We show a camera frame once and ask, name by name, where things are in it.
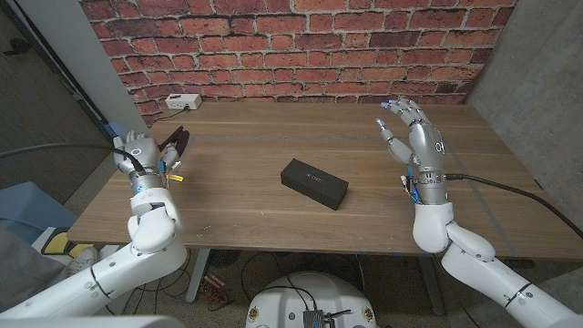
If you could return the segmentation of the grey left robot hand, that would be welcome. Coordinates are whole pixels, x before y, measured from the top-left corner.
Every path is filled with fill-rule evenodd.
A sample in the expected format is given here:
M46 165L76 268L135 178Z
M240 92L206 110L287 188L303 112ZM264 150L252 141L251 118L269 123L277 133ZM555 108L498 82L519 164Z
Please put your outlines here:
M114 137L113 146L132 155L145 170L145 174L139 173L129 158L114 154L115 164L129 177L134 194L151 188L164 188L166 173L179 161L179 152L172 144L160 150L154 138L137 134L134 130L130 130L126 138Z

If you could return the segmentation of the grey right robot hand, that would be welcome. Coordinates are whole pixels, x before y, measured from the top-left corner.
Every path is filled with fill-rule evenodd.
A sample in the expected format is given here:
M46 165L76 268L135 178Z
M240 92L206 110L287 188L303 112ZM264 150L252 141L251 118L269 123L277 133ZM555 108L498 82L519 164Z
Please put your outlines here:
M420 201L429 205L447 203L445 182L441 178L445 167L445 146L438 129L413 100L388 100L381 106L391 110L410 129L409 143L412 149L398 139L381 119L376 120L395 160L404 165L416 166L419 179L416 189Z

